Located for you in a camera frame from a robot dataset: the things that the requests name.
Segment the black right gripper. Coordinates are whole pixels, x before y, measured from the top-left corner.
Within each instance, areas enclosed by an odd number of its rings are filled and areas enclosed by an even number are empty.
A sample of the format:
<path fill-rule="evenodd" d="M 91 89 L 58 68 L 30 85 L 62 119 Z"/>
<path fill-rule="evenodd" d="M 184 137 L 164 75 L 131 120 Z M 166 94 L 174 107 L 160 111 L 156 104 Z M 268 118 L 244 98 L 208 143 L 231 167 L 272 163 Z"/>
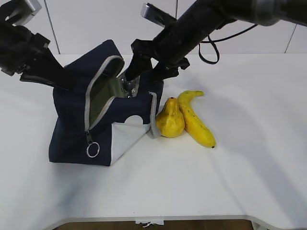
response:
<path fill-rule="evenodd" d="M 136 39 L 131 44 L 132 60 L 125 71 L 126 80 L 134 80 L 152 69 L 151 59 L 158 64 L 151 72 L 151 82 L 176 77 L 178 68 L 190 66 L 186 55 L 190 52 L 190 24 L 174 23 L 166 26 L 153 40 Z"/>

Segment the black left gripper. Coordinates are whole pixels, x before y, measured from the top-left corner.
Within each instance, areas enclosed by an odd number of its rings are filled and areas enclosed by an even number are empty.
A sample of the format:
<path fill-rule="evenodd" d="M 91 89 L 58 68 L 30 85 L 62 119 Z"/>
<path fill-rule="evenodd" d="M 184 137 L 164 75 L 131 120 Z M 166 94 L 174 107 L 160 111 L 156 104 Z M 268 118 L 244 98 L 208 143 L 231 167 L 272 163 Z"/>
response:
<path fill-rule="evenodd" d="M 35 72 L 23 73 L 21 82 L 43 84 L 64 90 L 73 89 L 76 79 L 48 49 L 50 40 L 39 33 L 32 33 L 20 25 L 0 23 L 0 69 L 12 76 L 21 73 L 36 54 Z"/>

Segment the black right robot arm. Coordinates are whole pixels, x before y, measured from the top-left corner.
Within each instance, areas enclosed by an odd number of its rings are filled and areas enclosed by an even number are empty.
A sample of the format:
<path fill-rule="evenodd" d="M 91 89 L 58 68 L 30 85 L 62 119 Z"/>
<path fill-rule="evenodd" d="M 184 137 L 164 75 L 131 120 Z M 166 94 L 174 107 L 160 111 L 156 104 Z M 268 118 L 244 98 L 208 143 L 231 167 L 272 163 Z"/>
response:
<path fill-rule="evenodd" d="M 153 81 L 176 77 L 178 69 L 189 67 L 186 55 L 213 31 L 245 21 L 271 26 L 283 20 L 306 26 L 305 0 L 197 0 L 178 19 L 145 3 L 143 18 L 163 27 L 153 40 L 136 39 L 131 44 L 133 57 L 125 71 L 132 81 L 146 71 Z"/>

